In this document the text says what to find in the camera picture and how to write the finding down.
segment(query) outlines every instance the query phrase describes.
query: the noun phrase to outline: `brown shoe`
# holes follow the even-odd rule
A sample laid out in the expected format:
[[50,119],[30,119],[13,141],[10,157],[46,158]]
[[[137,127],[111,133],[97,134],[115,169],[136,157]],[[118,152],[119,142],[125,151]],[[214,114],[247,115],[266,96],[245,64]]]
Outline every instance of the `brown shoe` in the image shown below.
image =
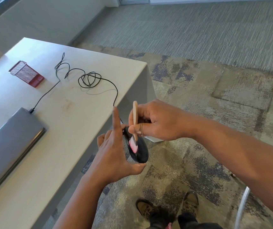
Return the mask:
[[199,201],[197,193],[194,191],[188,191],[183,199],[182,214],[184,212],[188,212],[196,217],[198,212],[198,206]]
[[147,220],[149,220],[150,213],[155,210],[154,205],[146,199],[138,199],[135,205],[141,215]]

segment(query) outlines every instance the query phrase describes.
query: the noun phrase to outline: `hand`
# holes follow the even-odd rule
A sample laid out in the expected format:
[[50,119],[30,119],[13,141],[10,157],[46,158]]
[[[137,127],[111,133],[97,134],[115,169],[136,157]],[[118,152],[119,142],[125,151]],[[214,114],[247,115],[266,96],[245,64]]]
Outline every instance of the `hand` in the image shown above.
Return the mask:
[[118,109],[113,108],[113,129],[97,138],[98,152],[88,172],[95,173],[101,183],[107,185],[129,175],[140,174],[146,164],[131,164],[126,160],[123,129]]
[[197,122],[201,118],[160,100],[139,104],[138,117],[139,124],[133,125],[133,110],[131,110],[129,133],[153,136],[168,141],[181,137],[194,138]]

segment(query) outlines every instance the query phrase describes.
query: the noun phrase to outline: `patterned carpet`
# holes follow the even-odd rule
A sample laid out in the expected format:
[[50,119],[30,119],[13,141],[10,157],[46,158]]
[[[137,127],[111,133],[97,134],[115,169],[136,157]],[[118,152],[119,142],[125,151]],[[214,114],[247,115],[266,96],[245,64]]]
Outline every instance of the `patterned carpet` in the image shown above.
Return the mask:
[[[273,145],[273,73],[88,43],[78,47],[147,62],[159,99]],[[199,194],[200,222],[233,228],[244,184],[232,178],[226,168],[192,139],[147,141],[147,145],[150,158],[142,174],[104,189],[93,228],[146,228],[149,224],[136,210],[136,199],[145,197],[179,214],[183,196],[190,189]],[[52,228],[82,173],[44,228]],[[241,228],[273,228],[273,213],[252,194]]]
[[79,39],[273,72],[273,0],[107,8]]

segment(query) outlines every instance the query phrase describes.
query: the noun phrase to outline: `door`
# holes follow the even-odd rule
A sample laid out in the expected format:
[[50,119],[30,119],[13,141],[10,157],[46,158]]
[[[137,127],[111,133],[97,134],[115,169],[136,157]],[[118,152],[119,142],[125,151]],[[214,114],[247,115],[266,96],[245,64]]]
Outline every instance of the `door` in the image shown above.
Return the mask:
[[119,0],[121,5],[147,4],[149,0]]

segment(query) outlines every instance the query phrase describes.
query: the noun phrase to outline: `white table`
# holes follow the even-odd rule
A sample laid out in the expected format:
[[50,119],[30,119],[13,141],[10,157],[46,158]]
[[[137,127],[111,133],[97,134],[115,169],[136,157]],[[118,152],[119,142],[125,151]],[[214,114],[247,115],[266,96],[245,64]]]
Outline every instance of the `white table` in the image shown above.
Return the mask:
[[[0,58],[0,127],[20,108],[31,109],[57,81],[55,65],[65,52],[71,68],[96,71],[117,86],[116,106],[127,123],[132,102],[156,98],[145,62],[73,47],[22,39]],[[8,70],[26,61],[46,80],[37,88]],[[96,136],[112,125],[112,104],[116,90],[102,80],[93,89],[81,89],[81,75],[59,71],[62,81],[47,94],[35,115],[47,125],[46,134],[0,186],[0,229],[40,228],[93,153]]]

